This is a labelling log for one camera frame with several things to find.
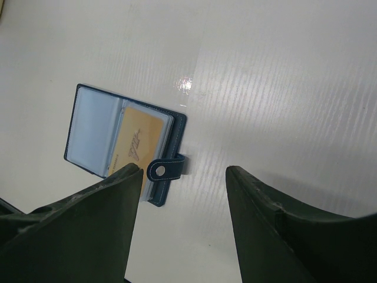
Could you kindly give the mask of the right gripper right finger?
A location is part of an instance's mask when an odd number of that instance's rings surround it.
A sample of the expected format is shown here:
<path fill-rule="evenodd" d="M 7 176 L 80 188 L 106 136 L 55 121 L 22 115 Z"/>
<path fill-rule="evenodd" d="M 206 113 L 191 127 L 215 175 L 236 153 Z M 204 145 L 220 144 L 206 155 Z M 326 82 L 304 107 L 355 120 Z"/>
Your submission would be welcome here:
<path fill-rule="evenodd" d="M 376 215 L 318 209 L 239 166 L 226 190 L 243 282 L 376 281 Z"/>

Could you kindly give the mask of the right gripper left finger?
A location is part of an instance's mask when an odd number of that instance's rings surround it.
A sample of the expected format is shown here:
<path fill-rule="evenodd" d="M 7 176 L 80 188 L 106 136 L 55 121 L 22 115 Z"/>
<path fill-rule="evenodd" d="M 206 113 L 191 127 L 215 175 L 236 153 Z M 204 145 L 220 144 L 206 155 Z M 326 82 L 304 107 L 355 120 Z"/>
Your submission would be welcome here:
<path fill-rule="evenodd" d="M 124 282 L 143 170 L 23 213 L 1 202 L 2 282 Z"/>

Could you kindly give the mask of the blue leather card holder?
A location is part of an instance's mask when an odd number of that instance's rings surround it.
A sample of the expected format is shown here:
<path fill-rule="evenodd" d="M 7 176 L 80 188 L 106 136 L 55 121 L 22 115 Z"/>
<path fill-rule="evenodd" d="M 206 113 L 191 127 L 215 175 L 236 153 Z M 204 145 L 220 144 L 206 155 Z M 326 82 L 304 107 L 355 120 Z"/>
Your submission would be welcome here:
<path fill-rule="evenodd" d="M 109 177 L 121 115 L 129 103 L 161 111 L 173 118 L 162 155 L 147 169 L 147 177 L 153 183 L 148 202 L 160 207 L 166 202 L 171 181 L 179 179 L 183 172 L 185 157 L 179 150 L 187 122 L 185 114 L 78 84 L 64 159 L 93 175 L 103 179 Z"/>

